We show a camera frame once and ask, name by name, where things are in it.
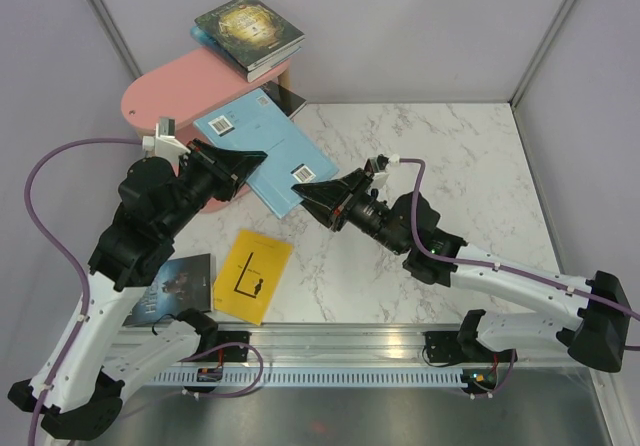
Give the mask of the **black moon sixpence book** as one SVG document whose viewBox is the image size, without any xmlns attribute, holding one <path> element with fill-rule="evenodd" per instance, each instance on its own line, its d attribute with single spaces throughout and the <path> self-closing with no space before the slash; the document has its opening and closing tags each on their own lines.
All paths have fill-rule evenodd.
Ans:
<svg viewBox="0 0 640 446">
<path fill-rule="evenodd" d="M 274 81 L 263 83 L 261 89 L 289 119 L 292 119 L 307 104 L 305 98 Z"/>
</svg>

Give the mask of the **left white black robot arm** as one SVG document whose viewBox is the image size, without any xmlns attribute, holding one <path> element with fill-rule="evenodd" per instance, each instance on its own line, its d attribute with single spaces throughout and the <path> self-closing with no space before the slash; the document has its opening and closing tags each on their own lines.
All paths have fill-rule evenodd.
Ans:
<svg viewBox="0 0 640 446">
<path fill-rule="evenodd" d="M 192 140 L 175 160 L 149 155 L 119 185 L 120 204 L 86 266 L 82 294 L 42 369 L 8 397 L 31 416 L 28 443 L 90 441 L 117 419 L 131 396 L 177 362 L 221 358 L 217 323 L 196 309 L 115 361 L 107 353 L 121 325 L 171 257 L 177 234 L 210 200 L 233 199 L 265 161 L 262 151 L 231 151 Z"/>
</svg>

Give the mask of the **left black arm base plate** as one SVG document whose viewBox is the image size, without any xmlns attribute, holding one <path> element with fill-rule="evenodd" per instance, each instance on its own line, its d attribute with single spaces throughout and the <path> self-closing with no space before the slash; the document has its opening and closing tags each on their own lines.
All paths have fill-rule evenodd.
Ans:
<svg viewBox="0 0 640 446">
<path fill-rule="evenodd" d="M 251 333 L 246 330 L 222 330 L 218 331 L 215 340 L 208 344 L 205 351 L 226 343 L 241 342 L 250 343 Z M 216 352 L 199 359 L 199 362 L 209 362 L 218 365 L 226 365 L 227 363 L 241 363 L 247 360 L 248 350 L 240 346 L 226 346 Z"/>
</svg>

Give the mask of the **light blue book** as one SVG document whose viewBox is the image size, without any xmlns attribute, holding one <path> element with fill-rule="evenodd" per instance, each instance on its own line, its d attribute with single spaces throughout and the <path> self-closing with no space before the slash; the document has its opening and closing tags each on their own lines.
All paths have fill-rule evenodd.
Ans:
<svg viewBox="0 0 640 446">
<path fill-rule="evenodd" d="M 338 172 L 336 164 L 261 89 L 196 119 L 193 125 L 218 148 L 267 154 L 247 183 L 280 219 L 302 201 L 292 190 L 294 185 L 327 181 Z"/>
</svg>

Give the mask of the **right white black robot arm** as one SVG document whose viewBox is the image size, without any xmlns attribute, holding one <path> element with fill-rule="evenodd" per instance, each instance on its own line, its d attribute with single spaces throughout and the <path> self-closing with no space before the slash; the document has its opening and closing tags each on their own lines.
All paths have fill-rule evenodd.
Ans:
<svg viewBox="0 0 640 446">
<path fill-rule="evenodd" d="M 329 181 L 297 181 L 302 206 L 327 229 L 352 224 L 404 258 L 421 283 L 496 296 L 524 307 L 513 315 L 469 311 L 456 334 L 471 360 L 519 349 L 559 349 L 589 368 L 622 369 L 633 311 L 620 280 L 597 271 L 590 278 L 535 270 L 504 260 L 439 228 L 440 215 L 418 190 L 393 206 L 378 200 L 375 175 L 358 168 Z"/>
</svg>

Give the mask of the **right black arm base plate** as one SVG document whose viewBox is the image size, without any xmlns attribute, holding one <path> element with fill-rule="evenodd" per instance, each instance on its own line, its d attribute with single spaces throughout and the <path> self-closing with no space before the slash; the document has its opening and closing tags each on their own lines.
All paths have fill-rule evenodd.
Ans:
<svg viewBox="0 0 640 446">
<path fill-rule="evenodd" d="M 509 363 L 512 350 L 494 350 L 482 345 L 472 333 L 455 330 L 432 330 L 423 333 L 427 362 L 456 366 L 471 363 Z"/>
</svg>

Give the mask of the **green forest cover book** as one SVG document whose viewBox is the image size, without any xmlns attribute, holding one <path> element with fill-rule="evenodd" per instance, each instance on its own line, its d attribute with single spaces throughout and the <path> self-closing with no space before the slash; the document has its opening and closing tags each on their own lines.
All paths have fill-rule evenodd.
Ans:
<svg viewBox="0 0 640 446">
<path fill-rule="evenodd" d="M 305 34 L 261 0 L 231 0 L 194 20 L 242 66 L 253 69 L 298 45 Z"/>
</svg>

